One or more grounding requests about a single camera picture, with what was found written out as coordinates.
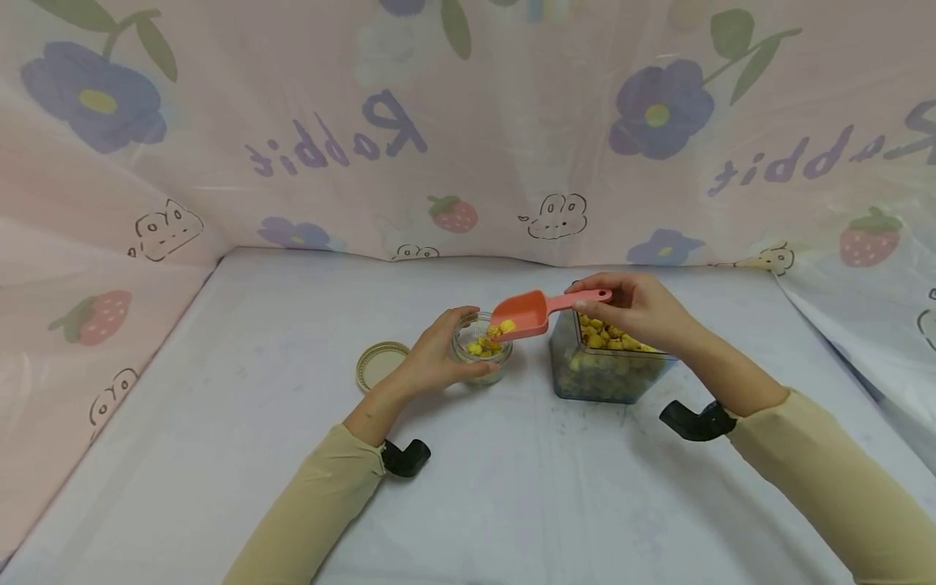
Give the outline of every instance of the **hand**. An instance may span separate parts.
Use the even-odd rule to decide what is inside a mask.
[[[442,313],[419,336],[400,367],[378,386],[386,381],[386,386],[412,398],[496,371],[498,366],[494,363],[462,363],[451,357],[455,329],[464,317],[477,312],[477,307],[459,307]]]
[[[712,334],[702,327],[669,290],[650,274],[600,272],[577,281],[565,292],[610,288],[610,303],[579,301],[575,309],[606,321],[638,341],[679,357]]]

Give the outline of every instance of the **scoop handle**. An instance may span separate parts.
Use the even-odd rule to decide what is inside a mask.
[[[551,297],[546,299],[546,314],[553,314],[556,311],[571,309],[577,300],[596,300],[598,302],[608,302],[611,300],[610,288],[595,288],[594,290],[580,290],[577,293],[562,295],[560,297]]]

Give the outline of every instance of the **left hand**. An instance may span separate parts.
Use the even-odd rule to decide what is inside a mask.
[[[415,398],[496,371],[498,366],[494,363],[462,363],[451,357],[455,329],[464,317],[477,312],[477,307],[459,307],[442,313],[419,336],[400,367],[378,386],[394,388],[408,398]]]

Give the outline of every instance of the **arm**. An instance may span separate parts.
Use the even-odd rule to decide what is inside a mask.
[[[646,274],[596,274],[568,292],[617,288],[576,308],[680,358],[739,418],[732,445],[816,529],[859,584],[936,585],[936,525],[835,418],[702,327]]]
[[[224,585],[308,585],[384,475],[384,441],[414,398],[485,375],[494,364],[448,357],[459,321],[477,307],[446,311],[396,371],[377,384],[302,463],[231,565]]]

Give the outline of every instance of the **purple flower print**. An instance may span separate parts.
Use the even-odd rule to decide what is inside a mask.
[[[664,160],[681,151],[714,110],[698,63],[677,59],[666,69],[644,67],[618,92],[621,118],[611,126],[608,143],[617,154]]]
[[[82,45],[46,43],[42,57],[24,65],[20,76],[42,109],[71,124],[75,134],[101,154],[130,142],[156,144],[166,137],[156,87],[133,69]]]
[[[701,248],[701,240],[686,238],[675,229],[657,229],[648,241],[627,252],[627,261],[650,266],[679,266],[689,259],[689,253]]]
[[[284,217],[268,217],[256,231],[264,240],[291,250],[330,250],[329,234],[316,224],[293,224]]]
[[[380,0],[380,6],[393,16],[416,16],[426,7],[426,0]]]

